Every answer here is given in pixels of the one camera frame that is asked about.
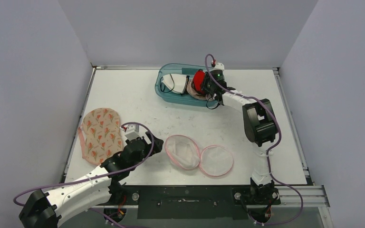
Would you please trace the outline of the red bra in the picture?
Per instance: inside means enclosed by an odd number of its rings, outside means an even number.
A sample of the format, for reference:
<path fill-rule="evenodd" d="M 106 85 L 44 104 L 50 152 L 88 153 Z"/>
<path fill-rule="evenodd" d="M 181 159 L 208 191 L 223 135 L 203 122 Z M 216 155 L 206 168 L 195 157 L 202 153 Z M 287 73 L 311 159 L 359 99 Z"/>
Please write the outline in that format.
<path fill-rule="evenodd" d="M 202 83 L 204 79 L 205 79 L 205 72 L 202 69 L 199 69 L 192 78 L 193 89 L 201 95 L 205 94 L 205 92 L 202 89 Z"/>

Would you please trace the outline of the beige bra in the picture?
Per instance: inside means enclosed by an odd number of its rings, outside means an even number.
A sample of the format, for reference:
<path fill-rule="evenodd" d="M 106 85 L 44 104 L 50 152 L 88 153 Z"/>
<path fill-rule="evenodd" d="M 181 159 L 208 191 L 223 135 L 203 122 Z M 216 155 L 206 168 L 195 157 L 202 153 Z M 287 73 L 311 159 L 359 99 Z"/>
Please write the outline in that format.
<path fill-rule="evenodd" d="M 189 95 L 191 95 L 193 98 L 197 99 L 197 100 L 202 100 L 202 101 L 213 101 L 213 98 L 210 95 L 202 95 L 199 92 L 197 92 L 194 89 L 194 85 L 191 79 L 189 79 L 187 87 L 186 87 L 186 91 Z"/>

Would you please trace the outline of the white mesh laundry bag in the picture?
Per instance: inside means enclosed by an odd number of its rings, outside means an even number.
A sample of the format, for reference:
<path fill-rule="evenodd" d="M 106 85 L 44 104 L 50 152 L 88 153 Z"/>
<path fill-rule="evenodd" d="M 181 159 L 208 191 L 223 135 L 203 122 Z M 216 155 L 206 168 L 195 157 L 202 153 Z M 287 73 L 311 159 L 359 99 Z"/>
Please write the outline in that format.
<path fill-rule="evenodd" d="M 184 171 L 200 169 L 211 177 L 220 177 L 231 171 L 234 157 L 221 145 L 209 145 L 201 149 L 196 141 L 185 135 L 169 136 L 164 149 L 171 164 Z"/>

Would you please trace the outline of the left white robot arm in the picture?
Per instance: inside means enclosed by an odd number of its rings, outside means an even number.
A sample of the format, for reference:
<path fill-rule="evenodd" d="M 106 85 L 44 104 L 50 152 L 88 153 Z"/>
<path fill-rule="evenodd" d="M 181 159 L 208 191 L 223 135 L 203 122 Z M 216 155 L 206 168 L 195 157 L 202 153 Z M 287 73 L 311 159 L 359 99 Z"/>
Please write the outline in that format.
<path fill-rule="evenodd" d="M 23 206 L 19 219 L 25 228 L 58 228 L 65 221 L 99 204 L 118 204 L 127 199 L 120 183 L 144 159 L 162 151 L 164 141 L 151 137 L 127 140 L 120 152 L 74 183 L 44 192 L 35 190 Z"/>

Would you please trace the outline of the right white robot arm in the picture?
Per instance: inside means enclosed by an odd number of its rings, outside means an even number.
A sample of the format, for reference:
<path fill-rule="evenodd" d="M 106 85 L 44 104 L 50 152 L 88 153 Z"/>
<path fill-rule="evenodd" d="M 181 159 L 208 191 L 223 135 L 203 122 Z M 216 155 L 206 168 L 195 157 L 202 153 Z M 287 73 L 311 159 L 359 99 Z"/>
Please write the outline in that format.
<path fill-rule="evenodd" d="M 250 99 L 242 92 L 228 87 L 221 69 L 205 72 L 200 90 L 216 100 L 219 105 L 232 107 L 242 114 L 244 132 L 251 143 L 261 147 L 264 143 L 274 142 L 279 130 L 275 124 L 270 100 Z M 267 205 L 279 199 L 278 190 L 270 175 L 268 158 L 269 155 L 262 150 L 255 152 L 250 191 L 241 195 L 241 199 L 246 200 L 247 204 Z"/>

